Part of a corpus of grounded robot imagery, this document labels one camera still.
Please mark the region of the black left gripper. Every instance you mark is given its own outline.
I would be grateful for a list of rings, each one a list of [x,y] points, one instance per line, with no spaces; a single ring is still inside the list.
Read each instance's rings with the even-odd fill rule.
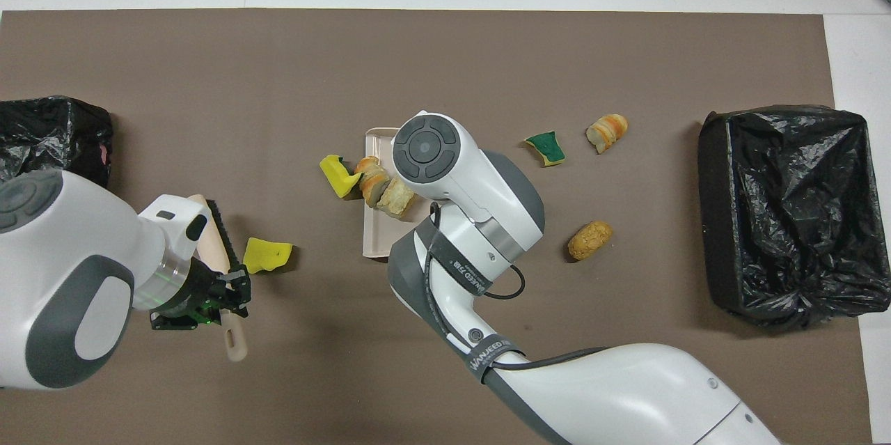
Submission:
[[[153,330],[194,330],[199,325],[221,324],[220,303],[227,321],[242,321],[249,315],[251,277],[246,268],[227,274],[211,270],[192,258],[187,279],[168,302],[150,311]]]

